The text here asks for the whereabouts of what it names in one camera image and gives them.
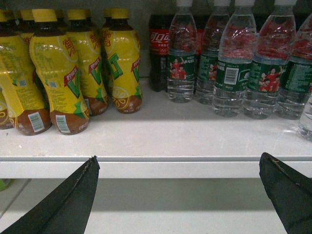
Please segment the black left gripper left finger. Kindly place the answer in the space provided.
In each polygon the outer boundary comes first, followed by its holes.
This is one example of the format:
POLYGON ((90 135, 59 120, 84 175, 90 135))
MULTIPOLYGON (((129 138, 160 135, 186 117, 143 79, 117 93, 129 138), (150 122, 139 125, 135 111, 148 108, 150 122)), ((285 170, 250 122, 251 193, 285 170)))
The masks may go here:
POLYGON ((100 166, 88 159, 3 234, 83 234, 93 206, 100 166))

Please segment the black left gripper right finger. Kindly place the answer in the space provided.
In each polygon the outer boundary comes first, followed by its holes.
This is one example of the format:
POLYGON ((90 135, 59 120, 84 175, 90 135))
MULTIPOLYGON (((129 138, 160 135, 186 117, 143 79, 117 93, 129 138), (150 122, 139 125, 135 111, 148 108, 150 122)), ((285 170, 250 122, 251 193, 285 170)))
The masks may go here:
POLYGON ((259 175, 288 234, 312 232, 312 180, 274 156, 263 153, 259 175))

